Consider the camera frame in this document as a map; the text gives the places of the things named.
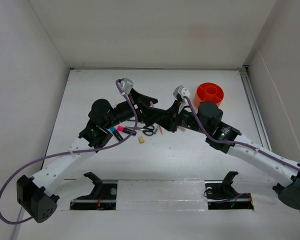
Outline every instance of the scissors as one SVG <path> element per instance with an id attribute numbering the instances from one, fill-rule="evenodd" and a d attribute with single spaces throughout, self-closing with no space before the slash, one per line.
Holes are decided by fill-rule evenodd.
<path id="1" fill-rule="evenodd" d="M 126 128 L 127 129 L 133 129 L 134 127 L 133 126 L 126 126 Z M 145 126 L 144 127 L 137 127 L 136 129 L 142 131 L 144 135 L 152 136 L 153 134 L 157 133 L 158 127 L 155 128 L 155 126 L 150 125 L 148 127 L 145 127 Z"/>

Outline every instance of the white wall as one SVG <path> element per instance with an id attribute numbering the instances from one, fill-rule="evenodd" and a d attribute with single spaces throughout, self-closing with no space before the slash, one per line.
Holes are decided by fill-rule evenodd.
<path id="1" fill-rule="evenodd" d="M 276 0 L 29 0 L 66 64 L 240 68 Z"/>
<path id="2" fill-rule="evenodd" d="M 68 73 L 28 1 L 0 0 L 0 188 L 14 170 L 45 154 Z M 16 181 L 1 209 L 17 220 Z M 0 240 L 12 230 L 0 221 Z"/>
<path id="3" fill-rule="evenodd" d="M 300 162 L 300 0 L 284 1 L 249 76 L 272 149 Z"/>

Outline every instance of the small yellow block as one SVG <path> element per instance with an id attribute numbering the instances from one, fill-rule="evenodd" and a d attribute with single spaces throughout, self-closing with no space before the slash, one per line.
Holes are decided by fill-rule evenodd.
<path id="1" fill-rule="evenodd" d="M 145 139 L 143 136 L 140 136 L 139 137 L 139 143 L 143 144 L 145 142 Z"/>

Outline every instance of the clear plastic tape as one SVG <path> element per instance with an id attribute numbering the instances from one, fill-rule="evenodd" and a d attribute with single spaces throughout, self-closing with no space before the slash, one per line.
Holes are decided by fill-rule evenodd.
<path id="1" fill-rule="evenodd" d="M 120 180 L 116 209 L 119 211 L 204 211 L 205 181 Z"/>

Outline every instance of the white tabletop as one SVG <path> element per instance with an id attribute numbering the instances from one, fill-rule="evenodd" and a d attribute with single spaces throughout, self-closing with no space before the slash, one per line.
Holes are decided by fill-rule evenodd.
<path id="1" fill-rule="evenodd" d="M 48 155 L 68 149 L 86 126 L 95 100 L 105 98 L 112 106 L 124 101 L 115 86 L 115 80 L 124 77 L 134 82 L 134 89 L 139 93 L 157 98 L 159 103 L 155 106 L 162 109 L 171 106 L 172 93 L 179 85 L 186 87 L 193 98 L 201 83 L 218 84 L 224 91 L 220 105 L 224 113 L 222 120 L 254 142 L 260 142 L 236 70 L 72 70 Z M 93 172 L 101 179 L 164 181 L 120 181 L 119 210 L 70 211 L 67 205 L 59 206 L 44 223 L 37 224 L 33 220 L 23 223 L 17 239 L 300 239 L 299 212 L 278 201 L 271 190 L 276 182 L 262 171 L 214 150 L 205 143 L 202 134 L 194 131 L 170 133 L 163 130 L 163 135 L 158 132 L 154 136 L 144 136 L 143 144 L 139 144 L 137 137 L 113 149 L 100 151 L 68 178 Z M 109 144 L 116 142 L 113 137 Z M 198 194 L 198 189 L 203 187 L 200 180 L 223 179 L 229 171 L 239 172 L 233 187 L 238 192 L 252 194 L 254 211 L 208 210 L 206 199 Z M 189 184 L 190 179 L 197 180 Z M 184 190 L 191 196 L 191 204 L 169 202 L 181 197 L 178 191 L 183 193 L 182 200 L 187 200 Z"/>

